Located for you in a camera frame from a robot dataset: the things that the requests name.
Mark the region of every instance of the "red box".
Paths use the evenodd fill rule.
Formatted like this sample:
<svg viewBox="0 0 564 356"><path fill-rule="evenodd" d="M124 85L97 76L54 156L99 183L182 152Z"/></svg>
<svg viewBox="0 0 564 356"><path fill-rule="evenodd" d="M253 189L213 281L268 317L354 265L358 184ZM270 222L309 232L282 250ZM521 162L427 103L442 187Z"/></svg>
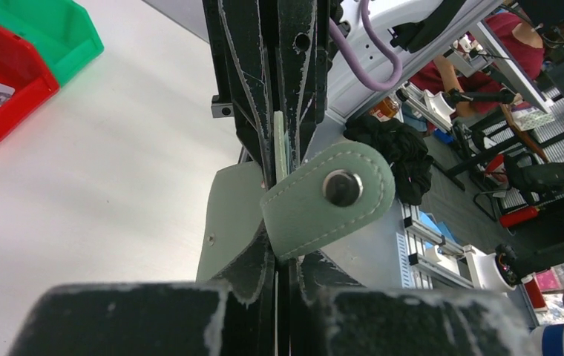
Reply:
<svg viewBox="0 0 564 356"><path fill-rule="evenodd" d="M13 95L0 106L0 141L59 90L33 45L0 27L0 85Z"/></svg>

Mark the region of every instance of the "black jacket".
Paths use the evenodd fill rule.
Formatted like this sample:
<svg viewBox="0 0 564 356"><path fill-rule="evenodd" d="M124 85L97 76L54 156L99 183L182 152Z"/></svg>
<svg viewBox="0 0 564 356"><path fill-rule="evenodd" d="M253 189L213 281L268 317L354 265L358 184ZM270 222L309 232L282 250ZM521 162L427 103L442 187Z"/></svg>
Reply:
<svg viewBox="0 0 564 356"><path fill-rule="evenodd" d="M345 138L373 147L391 164L400 200L420 205L430 190L433 164L422 135L397 119L380 122L369 114L348 121L345 127Z"/></svg>

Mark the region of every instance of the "bolt hole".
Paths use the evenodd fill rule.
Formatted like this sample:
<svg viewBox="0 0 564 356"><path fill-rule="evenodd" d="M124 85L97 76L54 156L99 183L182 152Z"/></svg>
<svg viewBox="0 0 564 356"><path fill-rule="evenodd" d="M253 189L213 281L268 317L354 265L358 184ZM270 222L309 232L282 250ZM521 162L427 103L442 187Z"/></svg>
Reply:
<svg viewBox="0 0 564 356"><path fill-rule="evenodd" d="M305 33L300 33L295 37L295 49L306 52L310 48L310 39Z"/></svg>

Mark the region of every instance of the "white table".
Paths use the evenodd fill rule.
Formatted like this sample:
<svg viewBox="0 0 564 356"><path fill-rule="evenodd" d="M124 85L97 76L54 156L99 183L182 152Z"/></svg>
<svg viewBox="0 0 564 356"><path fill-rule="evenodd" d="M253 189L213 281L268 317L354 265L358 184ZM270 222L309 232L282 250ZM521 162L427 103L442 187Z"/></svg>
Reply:
<svg viewBox="0 0 564 356"><path fill-rule="evenodd" d="M105 52L0 145L0 355L61 283L192 280L217 170L206 43L140 0L78 0Z"/></svg>

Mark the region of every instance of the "green bin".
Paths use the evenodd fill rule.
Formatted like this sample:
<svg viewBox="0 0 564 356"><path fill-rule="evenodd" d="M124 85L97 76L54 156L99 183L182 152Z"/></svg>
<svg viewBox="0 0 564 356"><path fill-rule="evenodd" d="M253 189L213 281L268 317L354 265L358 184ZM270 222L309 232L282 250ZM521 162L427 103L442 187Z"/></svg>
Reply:
<svg viewBox="0 0 564 356"><path fill-rule="evenodd" d="M88 12L72 0L0 0L0 25L31 42L61 86L104 49Z"/></svg>

